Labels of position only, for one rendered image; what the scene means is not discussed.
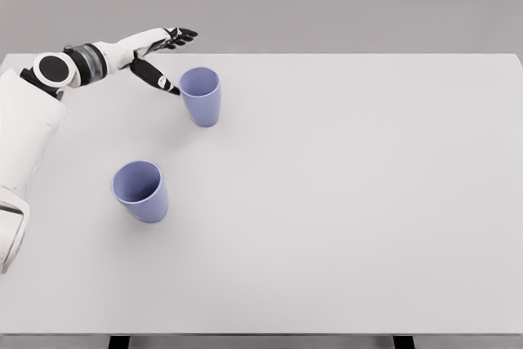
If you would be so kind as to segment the lavender plastic cup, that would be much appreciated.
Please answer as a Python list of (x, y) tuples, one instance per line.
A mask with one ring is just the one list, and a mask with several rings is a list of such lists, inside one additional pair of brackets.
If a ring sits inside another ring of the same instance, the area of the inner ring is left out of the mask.
[(208, 128), (217, 123), (221, 113), (221, 80), (207, 67), (187, 70), (180, 77), (182, 100), (193, 122)]
[(111, 190), (123, 208), (139, 221), (157, 223), (168, 213), (163, 173), (149, 160), (125, 163), (113, 175)]

